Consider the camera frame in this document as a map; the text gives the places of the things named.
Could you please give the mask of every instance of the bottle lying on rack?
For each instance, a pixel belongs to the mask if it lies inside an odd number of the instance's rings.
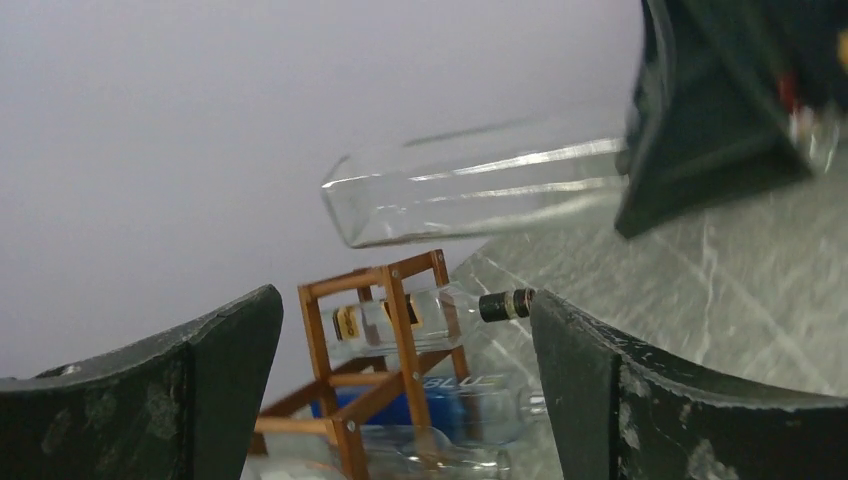
[[[502,445],[517,440],[536,421],[548,420],[544,394],[522,386],[517,375],[490,373],[474,375],[461,382],[454,377],[422,379],[433,427],[455,445]],[[367,392],[367,386],[336,389],[339,407]],[[318,402],[312,414],[321,415]],[[367,425],[412,425],[409,404],[401,394],[371,417]]]
[[[361,432],[368,471],[375,479],[404,473],[468,480],[512,477],[512,461],[504,448],[457,447],[432,427],[365,425]]]
[[[481,323],[530,315],[532,289],[491,293],[477,297],[458,285],[406,295],[406,311],[419,352],[449,350]],[[371,301],[321,312],[327,351],[333,360],[387,355],[397,352],[395,332],[386,301]]]

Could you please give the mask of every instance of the white wall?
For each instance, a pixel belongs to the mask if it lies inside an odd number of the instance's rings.
[[[311,375],[296,285],[427,248],[345,249],[330,165],[625,98],[640,18],[621,0],[0,2],[0,376],[270,282],[280,396]],[[441,246],[456,265],[479,243]]]

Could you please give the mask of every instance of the glass bottle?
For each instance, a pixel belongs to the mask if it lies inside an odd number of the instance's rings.
[[[419,352],[448,350],[480,321],[489,323],[530,314],[532,289],[477,297],[456,284],[406,295],[412,337]],[[327,351],[334,361],[397,352],[387,302],[375,300],[321,312]]]
[[[509,480],[512,461],[504,448],[457,447],[433,427],[410,425],[361,427],[368,470],[399,474],[432,473],[434,478]]]
[[[574,108],[371,149],[342,158],[322,184],[351,248],[567,226],[612,225],[628,179],[627,105]]]
[[[503,445],[517,440],[536,421],[548,419],[541,390],[531,390],[513,373],[473,375],[457,381],[448,376],[422,379],[433,427],[455,445]],[[367,386],[336,389],[339,407],[367,392]],[[313,415],[320,416],[317,402]],[[401,394],[371,417],[367,425],[412,425],[406,395]]]

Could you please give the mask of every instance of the bottle neck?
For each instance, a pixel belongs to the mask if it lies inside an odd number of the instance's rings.
[[[534,295],[535,291],[531,288],[483,295],[478,300],[480,318],[486,323],[527,318]]]

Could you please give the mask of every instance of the wooden frame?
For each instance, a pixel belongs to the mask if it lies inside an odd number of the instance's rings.
[[[415,351],[404,300],[403,280],[427,270],[433,271],[437,286],[449,282],[444,254],[441,250],[433,250],[389,265],[361,268],[345,275],[298,287],[315,380],[260,412],[250,454],[267,455],[263,437],[265,433],[325,435],[330,444],[338,448],[344,473],[351,480],[370,480],[359,432],[361,424],[388,406],[400,394],[406,393],[413,423],[425,427],[431,425],[421,377],[449,355],[458,380],[467,378],[470,372],[465,349],[461,345],[452,350],[421,354]],[[357,358],[331,369],[318,300],[336,293],[356,290],[359,300],[367,302],[373,300],[371,289],[375,286],[381,286],[386,291],[389,316],[393,320],[392,326],[398,345],[400,370],[388,371],[385,357]],[[364,373],[363,370],[369,367],[373,372]],[[371,385],[372,388],[340,409],[335,387],[348,385]],[[320,402],[323,415],[321,418],[291,418],[315,400]]]

